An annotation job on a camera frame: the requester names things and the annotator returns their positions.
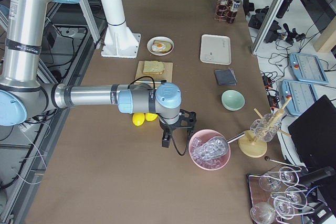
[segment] wine glass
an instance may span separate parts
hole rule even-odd
[[[259,178],[259,186],[264,191],[279,191],[281,179],[277,173],[267,172]]]
[[[285,197],[288,198],[294,208],[303,209],[307,205],[307,197],[303,193],[306,190],[300,190],[297,187],[288,187],[285,191]]]
[[[297,186],[299,184],[298,173],[289,166],[283,166],[279,170],[279,177],[286,186]]]
[[[273,206],[281,218],[290,220],[294,217],[295,209],[287,197],[277,196],[273,201]]]
[[[250,211],[252,220],[257,224],[271,224],[276,218],[275,209],[266,202],[255,204]]]
[[[251,210],[250,215],[253,221],[257,224],[271,224],[275,220],[278,223],[287,224],[281,220],[290,220],[295,215],[295,209],[288,198],[284,196],[277,196],[275,199],[270,198],[270,203],[259,202],[255,204]]]

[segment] wooden cutting board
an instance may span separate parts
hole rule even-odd
[[[139,77],[142,77],[144,75],[146,76],[151,76],[153,77],[155,83],[155,87],[157,88],[158,86],[160,86],[160,82],[162,80],[166,80],[167,82],[172,82],[172,78],[173,78],[173,63],[172,62],[162,62],[164,64],[164,71],[162,74],[143,74],[143,66],[144,66],[144,61],[139,61],[138,63],[138,68],[136,69],[136,74],[135,74],[135,80]],[[141,79],[139,81],[136,82],[137,84],[139,83],[148,83],[151,86],[153,86],[152,84],[152,80],[150,78],[144,78]]]

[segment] sauce bottle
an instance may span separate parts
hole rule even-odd
[[[227,13],[227,18],[226,18],[226,21],[228,23],[233,23],[235,21],[239,6],[240,6],[240,0],[232,1],[232,6],[230,7],[229,12]]]

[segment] yellow lemon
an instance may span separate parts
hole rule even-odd
[[[144,113],[134,113],[132,117],[132,122],[135,126],[140,126],[145,121]]]
[[[146,113],[145,118],[147,121],[154,121],[157,118],[157,114]]]

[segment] brown table surface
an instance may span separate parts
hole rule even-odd
[[[83,85],[130,83],[139,60],[173,62],[173,82],[182,91],[181,108],[197,113],[195,130],[213,129],[227,138],[249,128],[269,106],[252,42],[241,9],[233,24],[214,20],[216,0],[123,0],[127,24],[142,38],[136,59],[102,58],[97,50]],[[200,61],[201,35],[231,38],[230,66]],[[175,49],[150,55],[147,41],[167,36]],[[238,84],[218,86],[214,70],[233,68]],[[234,89],[246,99],[236,112],[221,104],[221,94]],[[185,132],[174,132],[185,146]],[[217,171],[198,168],[186,154],[161,147],[159,122],[136,127],[132,115],[117,106],[71,109],[26,223],[251,223],[247,173],[274,166],[244,155],[237,142],[228,164]],[[273,159],[282,159],[277,140],[268,143]]]

